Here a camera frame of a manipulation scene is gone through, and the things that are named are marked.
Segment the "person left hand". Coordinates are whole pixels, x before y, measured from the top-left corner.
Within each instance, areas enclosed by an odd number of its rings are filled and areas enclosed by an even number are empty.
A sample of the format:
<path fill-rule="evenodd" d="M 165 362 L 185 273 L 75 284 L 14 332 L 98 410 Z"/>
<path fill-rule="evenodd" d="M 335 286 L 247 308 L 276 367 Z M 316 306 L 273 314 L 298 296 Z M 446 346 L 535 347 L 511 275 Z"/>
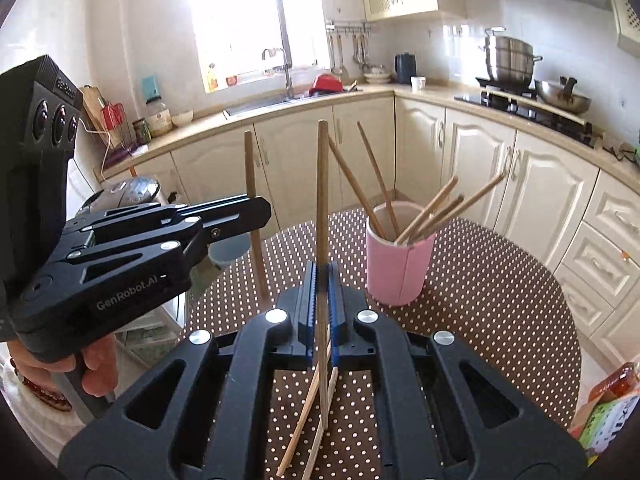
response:
<path fill-rule="evenodd" d="M 38 387 L 58 392 L 53 373 L 70 373 L 76 368 L 74 356 L 58 362 L 45 363 L 36 359 L 21 343 L 15 339 L 6 343 L 9 354 L 20 374 Z M 87 367 L 82 376 L 82 388 L 92 396 L 105 396 L 118 385 L 116 360 L 116 340 L 113 334 L 95 341 L 81 350 L 82 359 Z"/>

